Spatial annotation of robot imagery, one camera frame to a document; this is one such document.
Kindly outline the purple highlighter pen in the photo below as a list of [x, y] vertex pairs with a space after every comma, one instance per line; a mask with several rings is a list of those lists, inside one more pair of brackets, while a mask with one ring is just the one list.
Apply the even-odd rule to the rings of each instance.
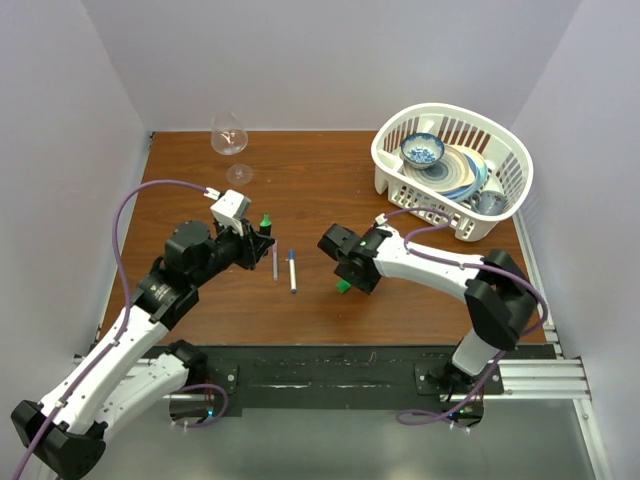
[[273, 246], [272, 246], [271, 254], [272, 254], [273, 280], [274, 281], [278, 281], [278, 279], [279, 279], [279, 264], [278, 264], [278, 242], [277, 241], [275, 241]]

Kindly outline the green highlighter cap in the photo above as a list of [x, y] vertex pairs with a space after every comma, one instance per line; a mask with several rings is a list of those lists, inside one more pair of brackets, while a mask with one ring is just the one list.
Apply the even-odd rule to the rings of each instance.
[[341, 293], [346, 292], [347, 290], [350, 289], [350, 287], [351, 287], [351, 284], [349, 282], [347, 282], [347, 281], [344, 281], [344, 280], [342, 280], [342, 281], [340, 281], [340, 282], [338, 282], [336, 284], [336, 289]]

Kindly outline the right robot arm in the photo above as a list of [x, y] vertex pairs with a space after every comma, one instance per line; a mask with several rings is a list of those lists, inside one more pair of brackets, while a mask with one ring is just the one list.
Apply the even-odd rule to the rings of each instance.
[[459, 393], [481, 380], [487, 364], [515, 349], [537, 306], [539, 295], [502, 250], [465, 255], [418, 245], [388, 224], [363, 235], [332, 224], [318, 248], [335, 263], [334, 274], [364, 293], [380, 279], [407, 280], [444, 292], [466, 305], [471, 329], [455, 347], [441, 378]]

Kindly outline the green highlighter with black body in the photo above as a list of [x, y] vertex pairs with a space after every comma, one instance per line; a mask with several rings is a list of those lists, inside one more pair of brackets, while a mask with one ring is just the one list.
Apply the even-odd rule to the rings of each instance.
[[272, 233], [272, 221], [270, 218], [270, 214], [265, 212], [262, 220], [259, 223], [259, 234], [270, 237]]

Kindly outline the white blue acrylic marker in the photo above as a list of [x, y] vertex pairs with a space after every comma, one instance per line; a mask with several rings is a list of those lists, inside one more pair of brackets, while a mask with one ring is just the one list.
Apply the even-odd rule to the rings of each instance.
[[297, 274], [296, 274], [296, 264], [295, 264], [295, 250], [290, 248], [288, 251], [288, 269], [289, 269], [289, 283], [290, 283], [290, 291], [292, 294], [297, 293]]

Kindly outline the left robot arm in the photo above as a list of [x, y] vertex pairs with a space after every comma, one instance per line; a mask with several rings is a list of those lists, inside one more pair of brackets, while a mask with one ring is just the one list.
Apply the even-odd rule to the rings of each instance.
[[196, 305], [199, 288], [237, 265], [252, 270], [274, 244], [269, 223], [178, 225], [107, 334], [39, 401], [21, 401], [11, 421], [27, 449], [60, 479], [81, 479], [119, 427], [161, 396], [200, 390], [206, 357], [176, 342], [132, 380], [134, 364]]

